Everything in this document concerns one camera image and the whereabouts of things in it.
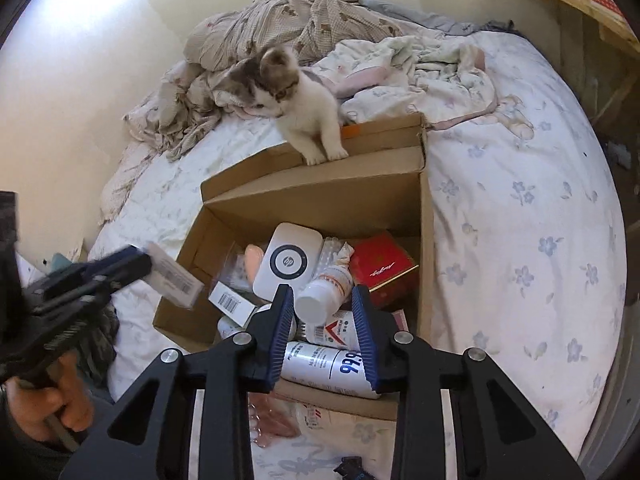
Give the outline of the left hand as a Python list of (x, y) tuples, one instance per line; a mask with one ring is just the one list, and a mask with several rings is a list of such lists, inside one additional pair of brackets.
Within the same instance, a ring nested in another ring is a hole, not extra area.
[(51, 415), (68, 430), (81, 432), (93, 423), (94, 405), (77, 373), (76, 353), (67, 352), (58, 359), (61, 375), (58, 385), (44, 389), (26, 389), (16, 378), (6, 383), (9, 413), (27, 437), (52, 442), (55, 433), (46, 419)]

